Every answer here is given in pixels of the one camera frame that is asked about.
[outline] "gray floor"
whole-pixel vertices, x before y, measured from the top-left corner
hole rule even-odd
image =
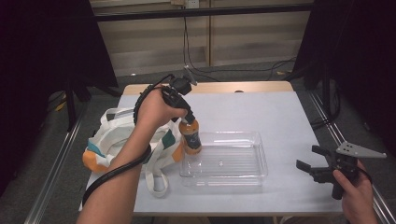
[[[264,69],[271,67],[271,63],[240,64],[227,66],[226,69]],[[292,64],[277,70],[290,70]],[[137,77],[119,77],[119,91],[128,84],[152,83],[167,73],[142,75]],[[207,73],[207,76],[214,77],[220,81],[255,81],[266,80],[269,72],[216,72]],[[282,76],[272,75],[271,80],[279,80]],[[207,77],[198,77],[198,81],[213,81]],[[310,120],[318,118],[319,114],[313,106],[308,92],[304,89],[301,79],[291,82],[297,91],[305,113]],[[57,179],[54,191],[48,202],[46,212],[41,218],[41,223],[74,223],[78,216],[79,200],[82,197],[86,181],[90,172],[83,167],[81,155],[87,144],[87,139],[93,131],[99,127],[99,118],[110,107],[117,106],[119,98],[109,96],[97,89],[90,89],[92,100],[88,104],[88,111],[81,120],[81,126],[73,146],[64,161],[64,168]],[[57,102],[49,105],[53,108]],[[344,134],[348,142],[368,147],[380,152],[387,152],[381,140],[374,133],[367,131],[363,125],[364,120],[359,113],[342,98],[342,110],[335,121]],[[33,206],[35,197],[43,186],[50,168],[55,161],[59,148],[61,148],[67,129],[67,111],[63,109],[59,112],[51,111],[43,124],[39,138],[35,144],[32,154],[28,157],[24,166],[20,169],[18,178],[12,181],[0,199],[0,223],[22,223],[26,219]],[[336,147],[326,127],[315,131],[318,141],[322,147]],[[373,177],[376,187],[391,209],[396,213],[396,159],[389,155],[385,160],[363,160],[368,172]],[[214,223],[228,223],[230,219],[212,218]],[[243,223],[264,223],[257,218],[240,218],[237,222]],[[343,222],[343,219],[335,219],[335,223]],[[150,223],[150,217],[137,217],[134,223]]]

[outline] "clear plastic container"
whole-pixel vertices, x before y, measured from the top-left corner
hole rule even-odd
[[[187,187],[261,186],[268,174],[257,132],[200,133],[202,150],[184,154],[180,176]]]

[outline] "orange bottle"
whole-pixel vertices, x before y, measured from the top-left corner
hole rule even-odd
[[[178,124],[178,129],[183,135],[184,151],[189,155],[198,154],[202,149],[201,139],[199,138],[199,124],[195,119],[191,124],[182,120]]]

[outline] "hand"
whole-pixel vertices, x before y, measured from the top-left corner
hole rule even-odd
[[[365,170],[360,161],[358,167]],[[359,173],[359,179],[352,184],[339,170],[332,174],[344,189],[342,206],[346,219],[351,224],[376,224],[373,188],[367,176]]]
[[[186,109],[173,108],[165,103],[161,89],[154,89],[143,101],[139,108],[137,124],[145,123],[146,127],[154,130],[169,122],[172,118],[184,118]]]

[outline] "tabletop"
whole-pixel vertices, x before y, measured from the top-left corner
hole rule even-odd
[[[134,106],[147,85],[125,88],[119,107]],[[170,187],[162,198],[139,182],[134,212],[140,216],[322,216],[342,213],[331,184],[318,184],[295,167],[296,160],[327,166],[312,153],[318,145],[296,93],[288,82],[199,83],[184,96],[200,132],[249,132],[262,136],[268,176],[255,189],[200,189],[182,186],[179,166],[163,169]]]

